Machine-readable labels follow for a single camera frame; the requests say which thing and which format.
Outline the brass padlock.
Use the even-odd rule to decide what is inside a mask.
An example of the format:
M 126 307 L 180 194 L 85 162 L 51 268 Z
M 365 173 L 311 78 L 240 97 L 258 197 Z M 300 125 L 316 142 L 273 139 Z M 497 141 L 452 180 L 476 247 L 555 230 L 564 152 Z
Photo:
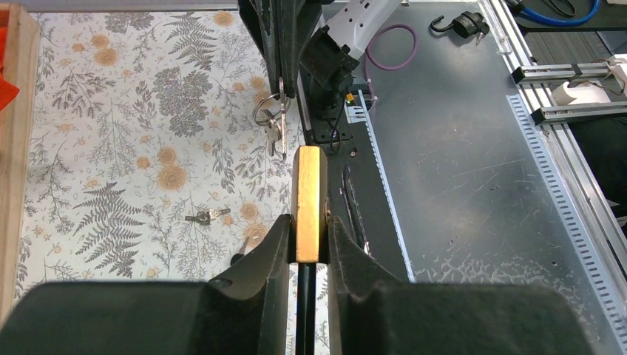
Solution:
M 295 260 L 322 262 L 322 247 L 328 230 L 328 159 L 318 146 L 296 151 L 292 183 L 292 226 Z

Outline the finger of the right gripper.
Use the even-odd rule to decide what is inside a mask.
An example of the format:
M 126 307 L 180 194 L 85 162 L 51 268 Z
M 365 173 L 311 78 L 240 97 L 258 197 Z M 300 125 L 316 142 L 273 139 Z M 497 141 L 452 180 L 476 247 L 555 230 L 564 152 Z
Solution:
M 244 25 L 264 58 L 270 91 L 272 94 L 278 93 L 281 77 L 278 1 L 238 0 L 237 5 Z
M 284 93 L 294 98 L 299 63 L 322 13 L 322 1 L 281 1 L 281 78 Z

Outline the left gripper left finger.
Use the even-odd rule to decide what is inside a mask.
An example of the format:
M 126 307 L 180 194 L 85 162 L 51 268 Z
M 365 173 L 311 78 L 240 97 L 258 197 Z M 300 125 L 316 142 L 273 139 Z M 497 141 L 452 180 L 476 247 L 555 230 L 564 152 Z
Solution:
M 51 282 L 1 329 L 3 354 L 283 354 L 291 218 L 208 281 Z

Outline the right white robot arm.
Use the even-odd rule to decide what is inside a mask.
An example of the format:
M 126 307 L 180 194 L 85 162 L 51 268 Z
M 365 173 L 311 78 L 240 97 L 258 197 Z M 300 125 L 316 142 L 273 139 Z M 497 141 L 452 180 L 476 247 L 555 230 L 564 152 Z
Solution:
M 400 6 L 400 1 L 349 1 L 322 20 L 326 1 L 239 1 L 239 14 L 260 50 L 271 97 L 280 113 L 298 93 L 305 70 L 312 81 L 311 100 L 335 107 L 353 83 L 352 73 L 370 40 Z

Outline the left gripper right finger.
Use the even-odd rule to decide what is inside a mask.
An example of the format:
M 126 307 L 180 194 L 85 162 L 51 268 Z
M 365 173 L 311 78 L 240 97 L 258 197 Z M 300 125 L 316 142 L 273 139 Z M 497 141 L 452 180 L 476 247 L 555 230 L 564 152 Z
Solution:
M 332 354 L 590 354 L 567 301 L 533 285 L 407 283 L 328 225 Z

